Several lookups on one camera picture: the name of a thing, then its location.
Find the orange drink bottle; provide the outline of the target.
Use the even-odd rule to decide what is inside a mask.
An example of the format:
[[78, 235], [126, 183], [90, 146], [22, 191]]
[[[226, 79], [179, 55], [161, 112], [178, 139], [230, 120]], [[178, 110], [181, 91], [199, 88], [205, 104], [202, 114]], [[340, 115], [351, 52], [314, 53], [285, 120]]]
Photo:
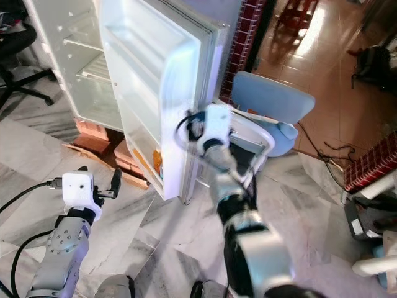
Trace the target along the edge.
[[161, 152], [159, 150], [154, 150], [151, 156], [153, 157], [153, 167], [155, 168], [157, 174], [162, 176], [163, 159]]

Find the white fridge door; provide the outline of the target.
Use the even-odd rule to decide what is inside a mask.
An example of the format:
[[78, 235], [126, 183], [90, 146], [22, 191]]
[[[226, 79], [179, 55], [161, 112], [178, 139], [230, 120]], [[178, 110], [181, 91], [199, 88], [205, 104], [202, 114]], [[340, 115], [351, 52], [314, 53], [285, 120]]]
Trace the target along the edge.
[[218, 96], [228, 26], [181, 0], [103, 0], [99, 27], [128, 148], [162, 199], [189, 199], [200, 164], [175, 132]]

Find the red brick fridge base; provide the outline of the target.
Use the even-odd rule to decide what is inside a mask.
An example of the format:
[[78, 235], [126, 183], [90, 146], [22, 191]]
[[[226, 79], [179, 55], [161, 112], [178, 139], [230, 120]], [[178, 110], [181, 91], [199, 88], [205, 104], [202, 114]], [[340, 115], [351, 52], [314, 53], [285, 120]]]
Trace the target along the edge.
[[67, 145], [68, 148], [111, 169], [121, 170], [122, 178], [133, 186], [149, 188], [150, 182], [141, 168], [140, 154], [127, 147], [122, 133], [78, 118], [74, 122], [79, 135]]

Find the white fridge shelf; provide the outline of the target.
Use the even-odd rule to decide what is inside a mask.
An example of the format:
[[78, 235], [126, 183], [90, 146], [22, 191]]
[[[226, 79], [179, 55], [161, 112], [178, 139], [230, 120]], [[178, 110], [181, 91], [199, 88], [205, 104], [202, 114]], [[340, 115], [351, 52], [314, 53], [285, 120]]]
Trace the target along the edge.
[[65, 45], [67, 45], [67, 43], [70, 43], [71, 45], [79, 45], [81, 47], [86, 47], [103, 52], [101, 37], [99, 36], [99, 34], [93, 34], [87, 36], [83, 36], [79, 34], [71, 34], [67, 36], [65, 39], [63, 39], [63, 43]]
[[94, 57], [91, 62], [82, 67], [76, 73], [76, 76], [82, 77], [83, 79], [90, 79], [98, 83], [107, 83], [112, 85], [110, 72], [107, 67], [107, 60], [102, 53]]

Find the white blue folding chair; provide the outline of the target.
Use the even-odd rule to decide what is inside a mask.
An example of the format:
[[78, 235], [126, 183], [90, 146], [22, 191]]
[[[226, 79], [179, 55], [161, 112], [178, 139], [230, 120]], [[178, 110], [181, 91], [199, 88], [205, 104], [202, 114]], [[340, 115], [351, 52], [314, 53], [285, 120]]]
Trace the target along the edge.
[[295, 125], [314, 108], [316, 100], [284, 83], [245, 71], [236, 73], [231, 99], [230, 150], [244, 187], [249, 187], [269, 157], [292, 150], [298, 138]]

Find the silver robot left leg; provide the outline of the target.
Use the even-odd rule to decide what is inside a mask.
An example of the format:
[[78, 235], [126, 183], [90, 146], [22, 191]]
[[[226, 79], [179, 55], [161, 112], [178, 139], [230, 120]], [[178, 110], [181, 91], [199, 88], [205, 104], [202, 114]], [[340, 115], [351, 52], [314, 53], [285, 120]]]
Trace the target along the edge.
[[108, 276], [97, 287], [94, 298], [135, 298], [136, 290], [133, 278], [124, 274]]

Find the silver robot leg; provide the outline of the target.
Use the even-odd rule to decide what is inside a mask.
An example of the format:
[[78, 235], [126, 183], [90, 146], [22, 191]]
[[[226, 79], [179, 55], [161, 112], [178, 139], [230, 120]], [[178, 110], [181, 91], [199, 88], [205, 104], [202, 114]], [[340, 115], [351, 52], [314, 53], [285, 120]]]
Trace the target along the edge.
[[229, 298], [229, 289], [216, 281], [196, 281], [189, 298]]
[[97, 287], [94, 298], [135, 298], [136, 290], [133, 278], [124, 274], [108, 276]]

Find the silver robot right leg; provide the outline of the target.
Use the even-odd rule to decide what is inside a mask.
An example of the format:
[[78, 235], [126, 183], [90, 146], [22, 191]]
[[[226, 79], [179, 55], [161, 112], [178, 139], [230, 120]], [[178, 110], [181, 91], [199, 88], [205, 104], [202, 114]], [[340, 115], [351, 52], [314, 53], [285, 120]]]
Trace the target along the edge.
[[216, 281], [196, 281], [189, 298], [229, 298], [229, 289]]

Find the black office chair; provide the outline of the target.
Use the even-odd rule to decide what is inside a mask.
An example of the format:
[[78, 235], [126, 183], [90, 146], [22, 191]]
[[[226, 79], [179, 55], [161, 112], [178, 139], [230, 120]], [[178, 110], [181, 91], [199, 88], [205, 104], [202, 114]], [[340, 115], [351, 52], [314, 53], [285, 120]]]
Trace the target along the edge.
[[[19, 52], [33, 45], [37, 39], [37, 31], [33, 25], [28, 24], [25, 20], [28, 12], [22, 0], [0, 0], [0, 58], [12, 58]], [[23, 79], [14, 79], [11, 71], [0, 67], [0, 78], [4, 82], [5, 91], [0, 96], [1, 105], [5, 105], [11, 94], [22, 92], [28, 96], [39, 97], [43, 99], [46, 105], [54, 105], [50, 96], [46, 96], [38, 91], [28, 89], [26, 84], [34, 83], [37, 80], [48, 78], [56, 81], [57, 78], [51, 68], [45, 68], [31, 76]]]

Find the black backpack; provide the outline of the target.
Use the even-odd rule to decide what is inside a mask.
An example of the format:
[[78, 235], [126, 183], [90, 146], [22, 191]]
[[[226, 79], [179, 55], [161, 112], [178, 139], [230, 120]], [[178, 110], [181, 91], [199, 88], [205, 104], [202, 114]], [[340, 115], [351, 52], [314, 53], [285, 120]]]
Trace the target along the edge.
[[370, 83], [381, 91], [397, 90], [397, 75], [392, 74], [389, 66], [390, 53], [386, 47], [374, 45], [363, 49], [357, 56], [354, 74], [351, 76], [351, 88], [357, 80]]

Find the black bag with white label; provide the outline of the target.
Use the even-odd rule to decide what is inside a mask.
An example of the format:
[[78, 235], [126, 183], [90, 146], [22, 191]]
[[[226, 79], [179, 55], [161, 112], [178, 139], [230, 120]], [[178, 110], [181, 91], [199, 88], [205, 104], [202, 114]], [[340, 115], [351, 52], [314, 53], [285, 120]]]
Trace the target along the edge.
[[344, 206], [352, 238], [369, 241], [383, 238], [385, 231], [397, 231], [397, 199], [379, 195], [367, 199], [350, 196]]

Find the white plastic side table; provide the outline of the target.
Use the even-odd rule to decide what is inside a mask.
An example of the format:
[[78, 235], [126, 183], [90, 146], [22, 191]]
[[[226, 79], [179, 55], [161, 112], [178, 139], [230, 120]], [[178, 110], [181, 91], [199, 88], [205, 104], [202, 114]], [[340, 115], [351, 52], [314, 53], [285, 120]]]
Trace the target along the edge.
[[[383, 178], [380, 181], [364, 187], [355, 198], [374, 199], [377, 195], [383, 195], [383, 193], [394, 189], [397, 189], [397, 181], [391, 178]], [[352, 266], [352, 270], [360, 276], [374, 276], [380, 273], [397, 270], [397, 235], [390, 235], [388, 240], [391, 240], [388, 248], [383, 244], [385, 247], [384, 256], [357, 261]]]

